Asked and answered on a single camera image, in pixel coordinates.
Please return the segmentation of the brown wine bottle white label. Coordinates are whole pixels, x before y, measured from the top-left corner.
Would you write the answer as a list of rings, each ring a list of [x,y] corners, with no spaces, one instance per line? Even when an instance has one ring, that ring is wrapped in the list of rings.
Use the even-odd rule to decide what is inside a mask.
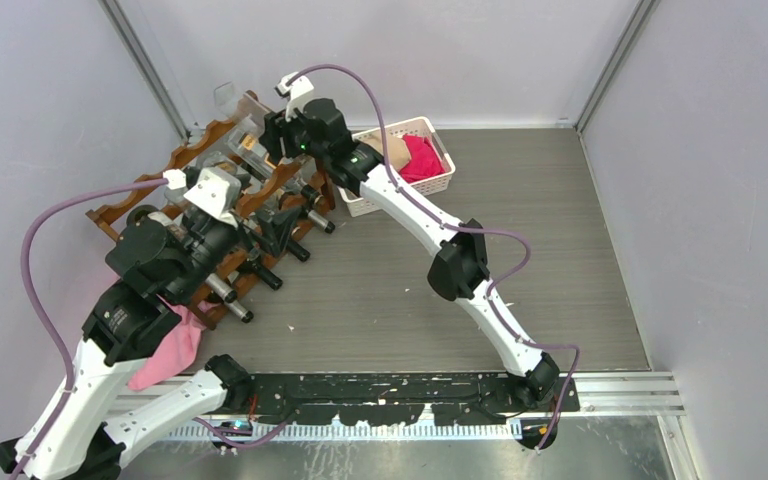
[[[287,242],[286,251],[300,262],[307,262],[311,258],[311,252],[292,238]]]

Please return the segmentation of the clear bottle black cap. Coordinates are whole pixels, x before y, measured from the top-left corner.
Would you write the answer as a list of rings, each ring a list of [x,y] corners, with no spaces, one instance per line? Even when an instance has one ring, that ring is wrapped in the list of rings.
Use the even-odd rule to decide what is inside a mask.
[[[221,154],[220,152],[213,152],[210,155],[200,158],[197,161],[196,166],[200,169],[204,167],[219,167],[235,176],[242,184],[242,191],[239,199],[244,196],[254,196],[266,201],[266,199],[272,195],[267,187],[267,183],[270,179],[267,181],[258,180],[243,169],[240,163],[240,159],[238,162],[235,162],[227,155]]]
[[[260,181],[267,181],[279,165],[248,129],[236,126],[227,135],[225,146],[241,160],[241,167]]]

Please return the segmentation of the black-neck green wine bottle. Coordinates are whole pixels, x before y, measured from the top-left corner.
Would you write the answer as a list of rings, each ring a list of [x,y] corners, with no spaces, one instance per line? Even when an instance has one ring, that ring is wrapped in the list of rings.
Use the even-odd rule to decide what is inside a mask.
[[[273,273],[268,267],[260,261],[247,260],[240,267],[240,272],[244,274],[255,275],[261,282],[273,291],[279,290],[283,286],[283,280]]]

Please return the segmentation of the clear glass bottle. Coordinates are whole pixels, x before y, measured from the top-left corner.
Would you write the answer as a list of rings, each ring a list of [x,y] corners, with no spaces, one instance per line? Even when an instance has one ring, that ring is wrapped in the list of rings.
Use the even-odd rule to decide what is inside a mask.
[[[265,130],[265,116],[272,110],[252,90],[239,91],[233,82],[213,90],[215,107],[244,132],[259,137]]]

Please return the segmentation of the silver-neck dark wine bottle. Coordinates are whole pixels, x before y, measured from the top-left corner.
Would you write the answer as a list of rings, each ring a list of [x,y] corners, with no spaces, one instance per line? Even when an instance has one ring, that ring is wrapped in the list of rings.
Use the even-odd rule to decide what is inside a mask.
[[[243,323],[248,324],[254,318],[254,314],[250,310],[248,310],[246,307],[244,307],[239,300],[233,300],[230,302],[226,301],[224,305],[227,307],[228,311],[231,314],[233,314]]]

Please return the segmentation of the clear drinking glass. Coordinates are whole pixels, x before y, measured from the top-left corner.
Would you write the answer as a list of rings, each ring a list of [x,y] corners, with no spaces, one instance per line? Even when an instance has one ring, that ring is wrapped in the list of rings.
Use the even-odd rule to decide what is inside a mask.
[[[189,206],[189,201],[185,198],[186,188],[166,189],[164,198],[167,207],[175,207],[180,211],[185,211]]]

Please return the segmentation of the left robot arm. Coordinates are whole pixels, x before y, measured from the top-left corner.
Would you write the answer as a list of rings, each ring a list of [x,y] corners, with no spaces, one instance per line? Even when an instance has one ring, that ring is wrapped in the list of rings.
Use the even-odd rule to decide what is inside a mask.
[[[198,210],[182,224],[152,211],[128,225],[106,256],[116,281],[92,308],[43,414],[25,435],[0,443],[2,471],[31,479],[115,479],[179,425],[249,406],[252,376],[222,354],[176,390],[109,415],[120,392],[180,323],[176,307],[191,299],[243,238],[241,227]]]

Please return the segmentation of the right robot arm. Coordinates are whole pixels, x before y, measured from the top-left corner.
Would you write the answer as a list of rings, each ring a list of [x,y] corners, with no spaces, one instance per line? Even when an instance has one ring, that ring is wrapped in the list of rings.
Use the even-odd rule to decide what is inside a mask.
[[[444,212],[398,177],[380,150],[352,136],[331,99],[315,99],[298,113],[268,113],[264,126],[259,141],[272,159],[307,155],[320,161],[336,185],[376,205],[420,242],[432,258],[432,290],[476,322],[512,377],[522,407],[537,411],[552,400],[560,369],[496,291],[479,222]]]

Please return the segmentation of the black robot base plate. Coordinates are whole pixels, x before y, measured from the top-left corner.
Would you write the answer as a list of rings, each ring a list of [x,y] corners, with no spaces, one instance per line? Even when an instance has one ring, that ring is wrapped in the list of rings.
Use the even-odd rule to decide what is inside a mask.
[[[435,426],[500,425],[521,414],[580,408],[575,383],[564,376],[538,400],[503,372],[254,374],[240,400],[216,414],[240,414],[267,424],[414,425],[429,413]]]

